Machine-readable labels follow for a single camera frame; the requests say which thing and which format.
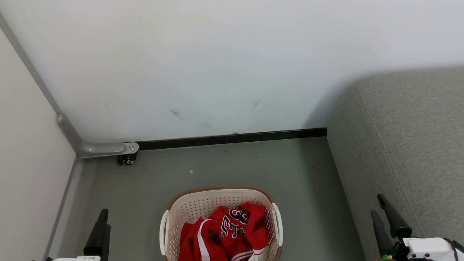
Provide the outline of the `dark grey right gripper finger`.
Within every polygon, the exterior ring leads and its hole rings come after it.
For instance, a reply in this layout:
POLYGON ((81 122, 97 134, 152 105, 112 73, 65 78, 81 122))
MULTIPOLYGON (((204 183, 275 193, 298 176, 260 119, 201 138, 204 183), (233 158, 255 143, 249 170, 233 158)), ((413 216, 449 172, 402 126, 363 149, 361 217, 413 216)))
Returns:
POLYGON ((392 238, 410 238, 412 229, 407 224, 405 219, 400 215, 396 208, 387 200, 383 194, 377 195, 378 203, 381 209, 385 212, 388 223, 390 225, 390 236, 392 238))
POLYGON ((394 256, 394 247, 393 243, 391 242, 386 229, 385 225, 378 214, 377 211, 371 210, 370 215, 373 221, 373 230, 376 236, 376 243, 378 247, 378 252, 380 256, 394 256))

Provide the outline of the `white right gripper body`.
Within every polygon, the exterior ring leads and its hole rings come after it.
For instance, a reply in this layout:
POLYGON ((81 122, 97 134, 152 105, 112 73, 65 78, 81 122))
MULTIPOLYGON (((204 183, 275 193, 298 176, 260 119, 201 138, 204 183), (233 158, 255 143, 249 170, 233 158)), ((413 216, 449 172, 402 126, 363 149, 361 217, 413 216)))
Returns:
POLYGON ((454 261, 455 241, 447 238, 404 238, 381 247, 382 261, 454 261))

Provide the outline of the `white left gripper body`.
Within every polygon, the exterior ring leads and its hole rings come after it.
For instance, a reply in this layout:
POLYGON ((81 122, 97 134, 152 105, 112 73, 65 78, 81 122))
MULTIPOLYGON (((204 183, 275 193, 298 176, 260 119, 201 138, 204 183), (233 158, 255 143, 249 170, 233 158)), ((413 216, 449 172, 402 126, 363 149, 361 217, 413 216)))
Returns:
POLYGON ((77 256, 75 258, 58 258, 53 261, 101 261, 100 256, 77 256))

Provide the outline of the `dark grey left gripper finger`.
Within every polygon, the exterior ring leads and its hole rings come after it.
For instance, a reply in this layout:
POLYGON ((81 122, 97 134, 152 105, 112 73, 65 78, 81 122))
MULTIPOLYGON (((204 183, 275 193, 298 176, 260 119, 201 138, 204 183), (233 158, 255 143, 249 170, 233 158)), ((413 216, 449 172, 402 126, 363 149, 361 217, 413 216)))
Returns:
POLYGON ((108 224, 109 210, 102 209, 83 248, 85 256, 102 256, 103 233, 108 224))
POLYGON ((111 226, 106 225, 103 233, 103 243, 102 243, 102 261, 107 261, 109 259, 109 246, 111 241, 111 226))

